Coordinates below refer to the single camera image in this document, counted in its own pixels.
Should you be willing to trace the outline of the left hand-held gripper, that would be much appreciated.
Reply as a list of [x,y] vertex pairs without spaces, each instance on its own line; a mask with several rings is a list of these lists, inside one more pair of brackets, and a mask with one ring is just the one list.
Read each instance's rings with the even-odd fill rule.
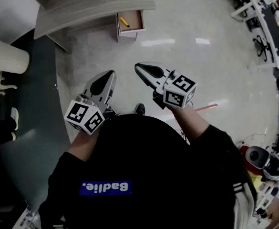
[[100,73],[90,79],[83,93],[70,102],[64,120],[73,128],[92,135],[105,120],[116,115],[116,111],[109,105],[115,83],[114,70]]

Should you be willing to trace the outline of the white striped garment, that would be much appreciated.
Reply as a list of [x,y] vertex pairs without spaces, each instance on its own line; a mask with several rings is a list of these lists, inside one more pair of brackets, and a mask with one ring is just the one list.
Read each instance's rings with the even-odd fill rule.
[[248,183],[233,184],[235,193],[233,229],[247,229],[248,222],[254,214],[255,199]]

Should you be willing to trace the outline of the person's right forearm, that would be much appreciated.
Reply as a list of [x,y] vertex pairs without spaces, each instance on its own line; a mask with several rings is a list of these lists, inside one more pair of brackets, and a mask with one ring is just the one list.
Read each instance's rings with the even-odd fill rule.
[[209,123],[189,105],[183,109],[177,107],[169,107],[169,109],[189,142],[199,138],[209,127]]

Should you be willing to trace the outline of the person's black top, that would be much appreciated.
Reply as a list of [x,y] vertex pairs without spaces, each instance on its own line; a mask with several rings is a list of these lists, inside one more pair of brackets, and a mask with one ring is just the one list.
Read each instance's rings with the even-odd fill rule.
[[233,184],[257,193],[231,137],[214,126],[187,143],[163,121],[108,120],[88,161],[64,153],[49,177],[42,229],[233,229]]

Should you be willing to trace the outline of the grey round device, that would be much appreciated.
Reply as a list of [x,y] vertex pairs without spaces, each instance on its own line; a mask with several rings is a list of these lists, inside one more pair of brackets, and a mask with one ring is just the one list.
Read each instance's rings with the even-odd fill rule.
[[269,162],[270,153],[259,146],[251,146],[245,152],[246,160],[255,168],[263,170]]

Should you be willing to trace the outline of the grey wooden drawer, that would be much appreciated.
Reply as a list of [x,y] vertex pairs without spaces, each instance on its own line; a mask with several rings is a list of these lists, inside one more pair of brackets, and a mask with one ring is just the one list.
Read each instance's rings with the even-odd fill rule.
[[[123,17],[133,29],[128,30],[124,24],[120,22],[120,17]],[[116,14],[116,31],[117,41],[120,39],[134,39],[136,41],[140,32],[145,31],[145,24],[142,10],[122,11]]]

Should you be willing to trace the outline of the red rod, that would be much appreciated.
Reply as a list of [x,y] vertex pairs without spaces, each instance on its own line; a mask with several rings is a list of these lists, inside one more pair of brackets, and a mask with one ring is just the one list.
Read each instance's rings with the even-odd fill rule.
[[214,107],[217,107],[217,106],[218,106],[218,104],[210,104],[210,105],[207,105],[207,106],[204,106],[204,107],[197,108],[197,109],[195,109],[195,111],[198,112],[198,111],[214,108]]

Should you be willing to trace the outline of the yellow screwdriver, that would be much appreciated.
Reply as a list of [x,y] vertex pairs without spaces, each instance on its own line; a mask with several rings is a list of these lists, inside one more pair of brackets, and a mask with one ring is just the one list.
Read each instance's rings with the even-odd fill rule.
[[133,30],[132,28],[131,28],[131,26],[130,26],[130,24],[123,18],[123,17],[120,17],[120,22],[122,23],[122,24],[124,24],[125,25],[125,27],[128,29],[128,30]]

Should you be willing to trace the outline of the person's left forearm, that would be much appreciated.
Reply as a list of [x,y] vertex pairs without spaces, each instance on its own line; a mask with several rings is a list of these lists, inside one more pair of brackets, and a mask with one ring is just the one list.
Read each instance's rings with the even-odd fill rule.
[[67,152],[84,162],[88,161],[97,143],[99,133],[99,130],[92,135],[79,132]]

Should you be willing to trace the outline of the white long desk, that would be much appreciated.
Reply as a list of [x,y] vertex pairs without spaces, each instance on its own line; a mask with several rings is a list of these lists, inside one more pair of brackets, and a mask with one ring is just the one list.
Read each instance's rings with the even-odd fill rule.
[[257,65],[257,68],[278,68],[279,69],[279,55],[278,55],[278,48],[276,47],[274,43],[274,36],[271,33],[270,26],[267,23],[266,15],[264,12],[267,11],[267,9],[263,9],[256,0],[249,0],[249,3],[246,3],[241,8],[235,10],[230,14],[230,17],[235,19],[241,12],[245,11],[246,9],[249,9],[250,7],[254,7],[254,17],[257,17],[261,28],[264,32],[266,43],[269,44],[269,49],[272,54],[272,62],[270,63],[264,63]]

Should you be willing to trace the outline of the grey wooden desk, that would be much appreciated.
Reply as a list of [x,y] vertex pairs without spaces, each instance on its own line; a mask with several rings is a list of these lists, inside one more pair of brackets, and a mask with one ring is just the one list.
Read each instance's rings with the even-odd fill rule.
[[68,27],[112,16],[116,13],[118,12],[107,13],[98,11],[97,9],[77,9],[75,6],[51,10],[40,9],[37,16],[34,37],[37,39],[44,35],[50,36]]

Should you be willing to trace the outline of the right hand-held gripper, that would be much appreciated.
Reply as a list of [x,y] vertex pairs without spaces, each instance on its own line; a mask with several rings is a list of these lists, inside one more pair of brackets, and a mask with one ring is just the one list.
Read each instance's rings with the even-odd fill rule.
[[167,106],[184,109],[195,95],[197,83],[161,63],[139,62],[134,69],[141,80],[154,89],[153,100],[162,109]]

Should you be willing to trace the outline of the white cylindrical bin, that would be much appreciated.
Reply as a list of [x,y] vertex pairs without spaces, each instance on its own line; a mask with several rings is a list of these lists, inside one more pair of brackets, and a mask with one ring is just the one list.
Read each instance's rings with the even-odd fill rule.
[[28,52],[0,41],[0,71],[23,74],[29,64]]

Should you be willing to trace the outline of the person's black shoe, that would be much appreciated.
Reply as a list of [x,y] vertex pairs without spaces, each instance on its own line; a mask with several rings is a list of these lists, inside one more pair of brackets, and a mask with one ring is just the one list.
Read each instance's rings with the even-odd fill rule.
[[143,116],[145,115],[145,106],[143,103],[139,103],[136,107],[135,107],[135,111],[134,113],[136,115],[140,115],[140,116]]

